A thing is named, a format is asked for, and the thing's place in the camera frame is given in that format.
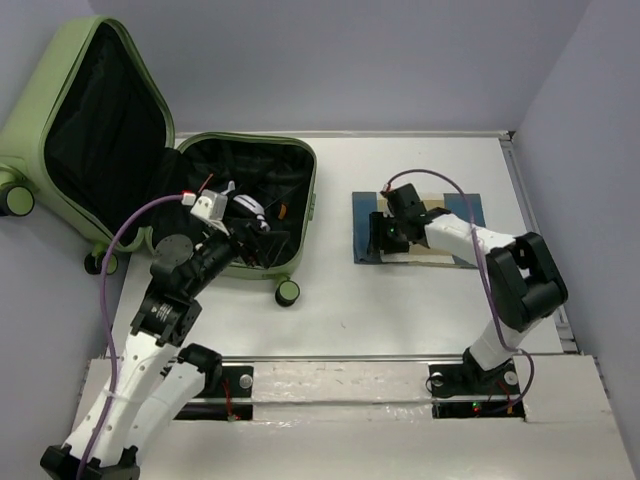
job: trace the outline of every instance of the suitcase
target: suitcase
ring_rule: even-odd
[[[202,133],[174,148],[171,113],[127,30],[109,17],[77,18],[58,30],[0,133],[0,212],[27,215],[35,196],[94,243],[85,268],[95,274],[140,206],[207,180],[222,191],[233,180],[290,237],[270,268],[235,263],[226,273],[275,279],[276,299],[290,305],[300,293],[290,275],[313,218],[315,170],[312,149],[293,138]],[[203,235],[177,202],[141,217],[117,250],[153,249],[175,233]]]

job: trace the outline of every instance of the gray wall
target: gray wall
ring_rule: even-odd
[[[594,0],[517,134],[534,211],[640,474],[640,3]]]
[[[0,125],[59,23],[88,13],[85,0],[0,2]],[[69,433],[87,360],[104,345],[97,278],[82,267],[89,248],[43,209],[0,218],[2,479],[45,478],[40,456]]]
[[[515,129],[589,0],[91,0],[179,131]]]

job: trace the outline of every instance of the purple cable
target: purple cable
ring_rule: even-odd
[[[385,184],[385,187],[391,188],[391,183],[394,180],[397,180],[398,178],[408,175],[410,173],[426,173],[428,175],[433,175],[434,177],[438,177],[444,180],[445,182],[447,182],[449,185],[451,185],[460,194],[460,197],[462,197],[462,200],[464,201],[465,205],[467,206],[467,210],[469,211],[469,220],[471,223],[471,239],[473,241],[473,253],[475,254],[475,257],[476,257],[476,263],[478,264],[478,271],[480,272],[480,280],[482,281],[482,287],[487,297],[487,302],[489,303],[489,309],[491,310],[491,318],[493,319],[493,323],[496,327],[496,333],[498,335],[498,340],[500,341],[500,345],[502,345],[502,348],[504,348],[508,352],[521,353],[529,361],[531,373],[529,374],[529,380],[527,381],[527,384],[522,390],[522,393],[520,394],[520,396],[517,399],[513,400],[512,402],[508,403],[507,405],[500,408],[496,408],[495,410],[491,410],[488,413],[502,412],[503,410],[507,410],[509,407],[513,407],[514,405],[522,402],[524,396],[531,389],[531,385],[533,384],[533,377],[535,375],[535,365],[533,363],[533,357],[529,352],[523,350],[522,348],[514,348],[511,345],[508,345],[504,339],[504,334],[502,333],[502,327],[500,326],[500,316],[498,315],[498,309],[496,308],[496,304],[493,301],[493,297],[491,296],[491,287],[489,286],[489,280],[487,280],[486,259],[482,254],[482,251],[480,250],[480,242],[478,241],[478,233],[476,232],[476,217],[473,213],[473,207],[471,206],[471,202],[469,201],[465,193],[462,191],[462,189],[456,182],[451,180],[446,175],[443,175],[433,170],[427,170],[426,168],[412,168],[410,170],[404,170],[394,175],[393,177],[391,177],[389,181]]]
[[[109,322],[109,314],[107,312],[107,270],[109,267],[109,260],[113,256],[113,251],[116,248],[116,245],[120,241],[120,238],[127,229],[136,221],[136,219],[145,213],[147,210],[160,205],[166,202],[173,201],[181,201],[182,195],[167,195],[165,197],[160,197],[155,200],[150,201],[146,205],[140,207],[136,210],[129,219],[122,224],[118,232],[114,235],[113,240],[111,240],[111,244],[109,248],[107,248],[107,253],[102,260],[102,270],[100,271],[100,311],[102,313],[102,326],[104,328],[104,333],[107,337],[107,346],[109,348],[109,356],[111,357],[111,379],[109,381],[109,392],[115,393],[116,385],[118,384],[118,356],[116,353],[116,346],[113,342],[113,335],[111,334],[111,324]],[[76,480],[80,480],[82,478],[82,474],[84,473],[84,469],[87,466],[87,462],[89,460],[89,455],[91,454],[91,450],[95,445],[100,432],[102,431],[102,427],[104,426],[104,422],[107,419],[107,415],[109,414],[109,410],[111,409],[111,404],[113,403],[113,396],[108,396],[107,400],[104,402],[104,407],[102,408],[102,413],[100,414],[100,418],[98,418],[98,423],[96,427],[93,429],[93,433],[91,434],[91,438],[89,438],[89,442],[87,443],[87,447],[82,454],[82,458],[80,459],[80,465],[78,466],[78,471],[76,473]]]

